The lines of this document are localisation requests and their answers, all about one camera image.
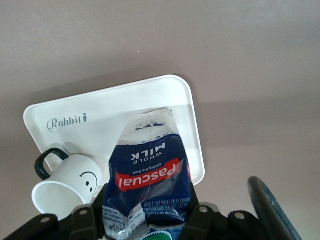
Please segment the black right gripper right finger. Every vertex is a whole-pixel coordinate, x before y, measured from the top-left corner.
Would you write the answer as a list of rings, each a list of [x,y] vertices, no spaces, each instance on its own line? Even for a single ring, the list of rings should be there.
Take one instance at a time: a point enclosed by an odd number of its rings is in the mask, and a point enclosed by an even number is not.
[[[211,203],[200,203],[191,183],[187,222],[178,240],[268,240],[260,220],[243,210],[223,216]]]

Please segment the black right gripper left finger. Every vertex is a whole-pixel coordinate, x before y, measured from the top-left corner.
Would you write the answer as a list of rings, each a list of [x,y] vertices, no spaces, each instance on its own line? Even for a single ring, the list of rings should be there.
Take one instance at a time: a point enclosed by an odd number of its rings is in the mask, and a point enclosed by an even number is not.
[[[105,184],[91,204],[76,207],[62,220],[54,214],[41,214],[2,240],[102,240],[102,202]]]

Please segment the white smiley mug black handle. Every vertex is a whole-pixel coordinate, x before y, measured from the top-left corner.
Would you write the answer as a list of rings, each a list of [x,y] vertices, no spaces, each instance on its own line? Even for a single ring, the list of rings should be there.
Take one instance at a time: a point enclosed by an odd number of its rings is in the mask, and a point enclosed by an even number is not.
[[[61,162],[48,173],[44,161],[50,154]],[[32,190],[32,202],[40,213],[56,215],[59,220],[75,208],[89,204],[102,181],[101,168],[94,160],[81,154],[67,155],[59,148],[43,152],[34,168],[42,181]]]

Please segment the blue milk carton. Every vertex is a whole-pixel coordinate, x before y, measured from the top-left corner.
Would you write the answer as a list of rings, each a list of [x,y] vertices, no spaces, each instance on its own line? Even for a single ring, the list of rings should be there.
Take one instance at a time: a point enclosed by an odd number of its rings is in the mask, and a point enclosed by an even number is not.
[[[111,240],[178,240],[192,200],[189,161],[171,109],[129,119],[109,160],[102,220]]]

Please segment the cream rabbit print tray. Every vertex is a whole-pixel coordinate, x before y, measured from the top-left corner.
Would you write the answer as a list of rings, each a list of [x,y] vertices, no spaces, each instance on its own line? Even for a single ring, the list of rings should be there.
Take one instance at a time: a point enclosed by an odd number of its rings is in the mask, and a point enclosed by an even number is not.
[[[131,118],[171,109],[189,160],[191,179],[205,176],[192,91],[177,75],[164,75],[29,106],[24,123],[40,152],[58,148],[85,155],[109,181],[109,159]]]

